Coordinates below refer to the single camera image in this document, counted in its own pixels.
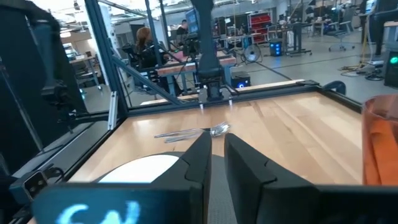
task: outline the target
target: long hair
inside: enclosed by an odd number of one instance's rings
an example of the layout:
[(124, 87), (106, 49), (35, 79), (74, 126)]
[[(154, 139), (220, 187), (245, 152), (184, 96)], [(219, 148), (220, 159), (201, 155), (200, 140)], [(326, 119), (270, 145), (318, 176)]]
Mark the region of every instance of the long hair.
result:
[(145, 44), (148, 42), (148, 38), (150, 37), (150, 28), (141, 27), (137, 30), (137, 48), (143, 49)]

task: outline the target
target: computer tower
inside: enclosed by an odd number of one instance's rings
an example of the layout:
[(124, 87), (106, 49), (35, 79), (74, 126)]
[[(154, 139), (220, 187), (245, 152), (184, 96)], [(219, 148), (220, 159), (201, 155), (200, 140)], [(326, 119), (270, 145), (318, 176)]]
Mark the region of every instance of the computer tower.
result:
[(282, 56), (282, 39), (272, 39), (269, 41), (269, 55), (273, 57)]

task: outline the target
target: green light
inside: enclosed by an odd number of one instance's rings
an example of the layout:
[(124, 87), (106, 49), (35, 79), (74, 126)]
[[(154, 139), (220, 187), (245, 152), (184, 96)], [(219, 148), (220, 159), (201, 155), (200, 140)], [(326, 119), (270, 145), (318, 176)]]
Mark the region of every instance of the green light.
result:
[(398, 63), (398, 57), (391, 58), (390, 63)]

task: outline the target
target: black mount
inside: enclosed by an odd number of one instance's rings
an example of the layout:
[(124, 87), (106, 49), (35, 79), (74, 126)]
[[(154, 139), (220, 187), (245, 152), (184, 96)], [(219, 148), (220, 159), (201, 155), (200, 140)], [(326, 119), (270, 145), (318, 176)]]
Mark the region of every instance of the black mount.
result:
[(198, 70), (200, 83), (207, 87), (208, 101), (222, 100), (223, 68), (215, 53), (210, 25), (214, 3), (213, 0), (192, 0), (192, 4), (199, 14), (199, 41), (202, 52)]

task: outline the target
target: cable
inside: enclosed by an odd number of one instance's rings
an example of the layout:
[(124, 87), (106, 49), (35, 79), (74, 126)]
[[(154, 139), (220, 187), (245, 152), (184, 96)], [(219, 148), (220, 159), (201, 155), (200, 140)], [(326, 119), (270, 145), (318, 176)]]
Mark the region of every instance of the cable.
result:
[[(346, 77), (357, 77), (357, 76), (360, 76), (358, 73), (357, 74), (352, 74), (352, 72), (355, 72), (355, 71), (358, 71), (358, 70), (362, 70), (362, 69), (370, 66), (369, 62), (372, 62), (372, 60), (373, 60), (374, 52), (373, 52), (373, 48), (372, 48), (372, 45), (371, 45), (372, 44), (372, 39), (371, 39), (371, 35), (370, 35), (370, 25), (369, 25), (369, 23), (370, 23), (369, 18), (371, 16), (371, 14), (372, 13), (369, 13), (369, 15), (366, 16), (365, 34), (364, 34), (363, 43), (362, 43), (361, 60), (359, 61), (358, 65), (341, 67), (340, 70), (345, 70), (345, 72), (342, 72), (340, 74), (342, 76), (346, 76)], [(364, 63), (365, 54), (366, 54), (365, 53), (366, 43), (369, 43), (369, 50), (371, 52), (370, 59), (369, 59), (368, 63)]]

